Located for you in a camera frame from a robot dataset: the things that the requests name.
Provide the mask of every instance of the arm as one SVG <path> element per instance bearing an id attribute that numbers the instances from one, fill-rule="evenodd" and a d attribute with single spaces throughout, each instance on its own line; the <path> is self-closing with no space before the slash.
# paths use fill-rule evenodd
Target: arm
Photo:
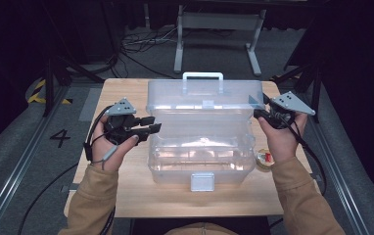
<path id="1" fill-rule="evenodd" d="M 306 115 L 296 115 L 296 124 L 304 134 Z M 313 179 L 295 157 L 298 142 L 289 129 L 274 129 L 258 119 L 266 134 L 269 151 L 275 160 L 272 175 L 284 210 L 285 226 L 290 234 L 345 234 L 327 201 L 315 189 Z"/>
<path id="2" fill-rule="evenodd" d="M 106 117 L 101 118 L 93 136 L 103 135 Z M 138 142 L 134 135 L 120 144 L 113 155 L 104 163 L 90 164 L 76 193 L 70 200 L 68 227 L 59 234 L 100 234 L 108 216 L 117 202 L 118 170 L 123 157 Z M 114 144 L 105 137 L 97 139 L 92 146 L 93 162 L 100 161 Z"/>

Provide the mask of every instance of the small jar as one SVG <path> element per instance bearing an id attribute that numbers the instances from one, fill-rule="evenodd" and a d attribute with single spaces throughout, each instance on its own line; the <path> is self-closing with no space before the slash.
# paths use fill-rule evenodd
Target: small jar
<path id="1" fill-rule="evenodd" d="M 261 149 L 257 152 L 257 165 L 263 169 L 270 169 L 275 163 L 268 149 Z"/>

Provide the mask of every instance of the wooden table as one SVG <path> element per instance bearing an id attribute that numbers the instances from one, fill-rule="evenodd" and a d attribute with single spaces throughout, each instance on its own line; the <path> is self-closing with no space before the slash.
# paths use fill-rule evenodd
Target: wooden table
<path id="1" fill-rule="evenodd" d="M 275 83 L 264 81 L 263 92 L 274 97 L 279 95 Z M 102 110 L 126 97 L 137 109 L 137 117 L 146 117 L 148 79 L 117 79 L 105 81 L 94 118 Z M 266 137 L 256 119 L 252 120 L 256 136 L 256 150 L 267 148 Z M 157 184 L 148 168 L 149 143 L 141 142 L 124 159 L 119 170 L 116 217 L 200 217 L 200 216 L 249 216 L 282 214 L 270 171 L 256 167 L 239 185 L 215 184 L 213 192 L 191 192 L 190 185 Z M 311 172 L 303 148 L 299 146 L 297 156 Z M 73 180 L 78 184 L 88 165 L 82 151 Z M 68 215 L 70 191 L 65 206 Z"/>

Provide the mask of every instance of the number 4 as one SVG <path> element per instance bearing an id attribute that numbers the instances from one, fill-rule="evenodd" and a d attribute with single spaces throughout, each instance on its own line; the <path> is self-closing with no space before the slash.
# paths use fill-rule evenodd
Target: number 4
<path id="1" fill-rule="evenodd" d="M 63 130 L 57 132 L 56 134 L 50 136 L 50 139 L 60 140 L 58 148 L 61 148 L 62 145 L 63 145 L 63 141 L 67 140 L 67 139 L 70 139 L 70 137 L 66 136 L 67 133 L 68 133 L 68 131 L 63 129 Z"/>

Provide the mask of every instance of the person's right hand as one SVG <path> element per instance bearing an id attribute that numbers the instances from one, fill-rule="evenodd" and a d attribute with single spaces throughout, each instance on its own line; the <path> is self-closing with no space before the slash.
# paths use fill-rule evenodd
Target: person's right hand
<path id="1" fill-rule="evenodd" d="M 288 128 L 275 129 L 263 117 L 259 117 L 257 120 L 267 137 L 269 152 L 276 162 L 285 161 L 296 156 L 299 143 L 291 130 Z M 296 113 L 295 123 L 297 124 L 301 137 L 303 137 L 304 134 L 306 121 L 306 114 Z M 291 126 L 295 132 L 299 133 L 294 123 Z"/>

